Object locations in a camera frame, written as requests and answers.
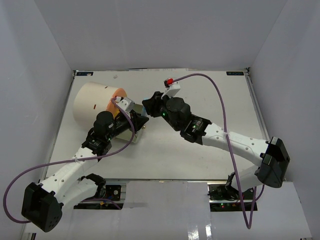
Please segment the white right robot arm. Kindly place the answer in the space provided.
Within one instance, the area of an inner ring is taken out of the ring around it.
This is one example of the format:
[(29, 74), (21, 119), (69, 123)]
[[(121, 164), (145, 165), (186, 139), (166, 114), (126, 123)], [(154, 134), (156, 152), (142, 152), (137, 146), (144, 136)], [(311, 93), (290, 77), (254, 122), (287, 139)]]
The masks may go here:
[(149, 116), (162, 117), (184, 140), (219, 148), (229, 152), (232, 158), (239, 156), (253, 164), (228, 177), (225, 192), (229, 198), (236, 200), (244, 191), (260, 185), (282, 187), (290, 156), (280, 138), (264, 140), (225, 132), (210, 120), (192, 114), (190, 105), (182, 98), (164, 96), (159, 91), (143, 100), (142, 105)]

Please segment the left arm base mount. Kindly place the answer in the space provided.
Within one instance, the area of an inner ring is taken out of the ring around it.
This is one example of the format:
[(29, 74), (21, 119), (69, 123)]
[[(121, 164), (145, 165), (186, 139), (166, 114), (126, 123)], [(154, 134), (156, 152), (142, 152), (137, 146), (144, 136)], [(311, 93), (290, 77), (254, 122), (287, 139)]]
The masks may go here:
[(105, 186), (105, 194), (101, 200), (89, 198), (73, 207), (74, 210), (121, 210), (126, 198), (126, 185), (116, 183)]

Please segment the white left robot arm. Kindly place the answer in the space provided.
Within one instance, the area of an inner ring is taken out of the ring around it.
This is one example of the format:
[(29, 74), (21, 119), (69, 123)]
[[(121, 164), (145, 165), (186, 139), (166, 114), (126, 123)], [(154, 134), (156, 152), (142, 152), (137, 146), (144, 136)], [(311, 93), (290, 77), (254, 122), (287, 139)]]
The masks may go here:
[(103, 198), (104, 178), (84, 173), (108, 153), (112, 139), (126, 130), (135, 134), (148, 120), (134, 110), (116, 116), (109, 111), (100, 112), (72, 161), (40, 183), (32, 182), (26, 187), (21, 214), (47, 233), (61, 220), (63, 210), (87, 198)]

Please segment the cream cylindrical drawer organizer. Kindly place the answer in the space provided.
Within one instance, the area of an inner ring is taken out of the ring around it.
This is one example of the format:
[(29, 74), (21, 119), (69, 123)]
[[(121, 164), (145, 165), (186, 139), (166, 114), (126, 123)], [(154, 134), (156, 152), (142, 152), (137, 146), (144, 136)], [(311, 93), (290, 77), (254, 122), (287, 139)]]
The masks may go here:
[(93, 127), (97, 115), (103, 111), (109, 111), (113, 116), (119, 110), (112, 104), (114, 97), (126, 97), (123, 88), (107, 86), (101, 83), (88, 82), (77, 93), (73, 102), (73, 118), (85, 131)]

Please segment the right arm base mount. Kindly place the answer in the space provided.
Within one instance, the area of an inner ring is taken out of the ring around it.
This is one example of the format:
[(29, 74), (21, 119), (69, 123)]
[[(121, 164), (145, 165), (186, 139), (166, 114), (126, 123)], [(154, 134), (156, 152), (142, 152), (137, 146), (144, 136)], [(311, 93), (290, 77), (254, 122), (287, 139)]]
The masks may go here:
[(231, 187), (232, 180), (235, 180), (233, 172), (226, 183), (208, 184), (208, 197), (211, 212), (241, 212), (241, 200), (238, 190)]

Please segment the orange top drawer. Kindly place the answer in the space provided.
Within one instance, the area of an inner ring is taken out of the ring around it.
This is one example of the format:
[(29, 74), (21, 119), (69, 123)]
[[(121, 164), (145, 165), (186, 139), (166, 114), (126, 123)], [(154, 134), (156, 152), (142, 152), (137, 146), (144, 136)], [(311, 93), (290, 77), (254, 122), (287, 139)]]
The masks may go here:
[(106, 110), (109, 112), (116, 112), (116, 107), (115, 105), (112, 103), (112, 99), (115, 99), (115, 102), (119, 102), (120, 100), (117, 100), (119, 98), (124, 98), (127, 97), (127, 93), (123, 88), (117, 88), (117, 89), (112, 89), (111, 91), (111, 95), (110, 95), (110, 100), (109, 103), (106, 107)]

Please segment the blue highlighter cap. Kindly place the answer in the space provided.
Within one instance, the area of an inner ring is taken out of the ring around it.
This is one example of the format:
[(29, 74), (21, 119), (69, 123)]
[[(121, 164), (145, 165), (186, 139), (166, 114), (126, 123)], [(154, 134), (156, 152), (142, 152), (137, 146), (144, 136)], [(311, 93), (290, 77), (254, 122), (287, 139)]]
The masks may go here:
[(143, 117), (147, 116), (147, 112), (146, 112), (146, 109), (144, 106), (142, 107), (142, 110), (141, 110), (141, 116), (143, 116)]

